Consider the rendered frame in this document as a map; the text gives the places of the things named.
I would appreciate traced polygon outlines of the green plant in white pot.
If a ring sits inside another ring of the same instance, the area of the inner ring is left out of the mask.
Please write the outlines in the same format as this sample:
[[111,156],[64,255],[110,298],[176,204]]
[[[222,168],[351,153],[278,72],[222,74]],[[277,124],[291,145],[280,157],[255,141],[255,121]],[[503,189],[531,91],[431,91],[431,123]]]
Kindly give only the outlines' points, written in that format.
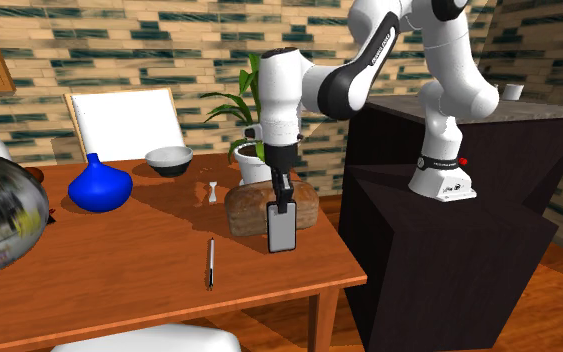
[[249,55],[250,72],[241,70],[239,74],[239,93],[229,94],[210,92],[202,95],[206,97],[224,97],[232,101],[213,108],[206,121],[218,115],[232,115],[244,124],[242,136],[231,143],[228,161],[238,163],[242,175],[241,185],[271,180],[271,169],[265,163],[262,128],[259,124],[261,103],[259,99],[259,63],[260,57]]

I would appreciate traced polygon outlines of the white chair with wooden frame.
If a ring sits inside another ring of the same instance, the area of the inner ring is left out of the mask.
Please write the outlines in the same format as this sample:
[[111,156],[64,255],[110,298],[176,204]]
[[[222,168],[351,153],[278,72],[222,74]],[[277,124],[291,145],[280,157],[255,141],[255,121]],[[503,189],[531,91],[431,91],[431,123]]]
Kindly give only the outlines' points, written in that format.
[[142,159],[157,148],[182,146],[169,88],[66,93],[82,154],[102,162]]

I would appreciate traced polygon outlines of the dark cabinet with grey top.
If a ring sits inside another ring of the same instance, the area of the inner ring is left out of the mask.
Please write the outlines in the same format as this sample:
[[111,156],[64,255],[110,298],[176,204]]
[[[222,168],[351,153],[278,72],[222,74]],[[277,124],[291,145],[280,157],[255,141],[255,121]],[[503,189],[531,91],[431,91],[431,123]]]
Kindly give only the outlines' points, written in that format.
[[[416,96],[377,96],[350,120],[345,164],[414,164],[424,138]],[[462,120],[459,155],[479,196],[542,214],[563,175],[563,106],[502,101],[489,117]]]

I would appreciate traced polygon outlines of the wooden table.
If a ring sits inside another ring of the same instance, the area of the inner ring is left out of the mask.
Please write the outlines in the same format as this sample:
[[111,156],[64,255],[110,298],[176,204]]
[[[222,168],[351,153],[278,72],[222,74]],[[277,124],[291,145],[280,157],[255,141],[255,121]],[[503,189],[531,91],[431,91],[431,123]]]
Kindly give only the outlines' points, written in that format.
[[[176,178],[144,161],[118,163],[134,188],[120,208],[89,213],[67,195],[78,164],[43,168],[54,220],[0,271],[0,352],[27,352],[102,335],[307,298],[309,352],[328,352],[338,293],[367,277],[329,220],[270,253],[264,236],[235,237],[224,197],[241,178],[222,154],[193,158]],[[207,287],[209,240],[214,286]]]

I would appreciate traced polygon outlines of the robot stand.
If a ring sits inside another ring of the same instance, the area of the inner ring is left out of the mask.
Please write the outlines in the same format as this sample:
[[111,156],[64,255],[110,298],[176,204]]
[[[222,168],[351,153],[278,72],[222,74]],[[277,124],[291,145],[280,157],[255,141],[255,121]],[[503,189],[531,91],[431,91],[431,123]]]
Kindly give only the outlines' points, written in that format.
[[346,297],[365,351],[490,348],[557,227],[499,198],[417,195],[411,173],[344,172],[339,234],[367,275]]

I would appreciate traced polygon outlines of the brown bread loaf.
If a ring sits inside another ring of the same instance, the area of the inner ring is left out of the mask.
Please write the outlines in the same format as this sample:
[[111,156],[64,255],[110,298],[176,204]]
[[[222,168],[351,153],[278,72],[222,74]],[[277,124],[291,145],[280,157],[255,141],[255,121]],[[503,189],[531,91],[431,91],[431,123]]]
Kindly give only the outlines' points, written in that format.
[[[297,228],[316,224],[319,197],[303,181],[293,181],[293,200],[297,203]],[[234,236],[262,235],[267,232],[266,205],[275,199],[270,181],[241,185],[231,189],[224,200],[230,232]]]

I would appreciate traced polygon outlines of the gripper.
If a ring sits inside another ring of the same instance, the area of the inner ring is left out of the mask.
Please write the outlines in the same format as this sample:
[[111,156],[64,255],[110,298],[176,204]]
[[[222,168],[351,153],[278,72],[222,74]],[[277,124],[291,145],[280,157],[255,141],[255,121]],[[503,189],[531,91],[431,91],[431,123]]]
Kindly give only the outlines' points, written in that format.
[[271,182],[276,196],[279,214],[287,212],[294,188],[287,173],[294,166],[297,157],[297,144],[273,146],[264,144],[265,163],[271,168]]

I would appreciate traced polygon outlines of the blue vase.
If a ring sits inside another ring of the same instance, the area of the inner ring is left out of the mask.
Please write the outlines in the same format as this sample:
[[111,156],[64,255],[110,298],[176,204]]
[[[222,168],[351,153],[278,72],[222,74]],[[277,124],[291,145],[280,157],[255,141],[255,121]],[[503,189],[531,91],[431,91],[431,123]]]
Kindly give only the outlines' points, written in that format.
[[68,186],[69,198],[81,209],[102,213],[122,206],[133,189],[131,176],[103,164],[97,153],[87,154],[88,165]]

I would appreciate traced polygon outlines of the white bowl with black base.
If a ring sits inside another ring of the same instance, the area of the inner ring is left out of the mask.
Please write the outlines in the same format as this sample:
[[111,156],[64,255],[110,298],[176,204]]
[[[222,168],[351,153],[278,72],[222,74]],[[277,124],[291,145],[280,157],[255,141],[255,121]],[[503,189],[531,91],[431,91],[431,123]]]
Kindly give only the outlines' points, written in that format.
[[145,155],[147,164],[162,177],[178,177],[187,171],[193,150],[186,146],[167,146]]

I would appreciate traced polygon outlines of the grey smartphone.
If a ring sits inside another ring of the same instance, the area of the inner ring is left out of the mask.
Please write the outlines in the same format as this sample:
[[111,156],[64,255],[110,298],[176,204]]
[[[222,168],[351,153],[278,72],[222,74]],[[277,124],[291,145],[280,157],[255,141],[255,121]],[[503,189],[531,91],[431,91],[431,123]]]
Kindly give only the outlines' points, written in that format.
[[270,253],[291,251],[296,248],[297,205],[287,203],[285,213],[278,211],[275,202],[269,202],[267,212],[267,237]]

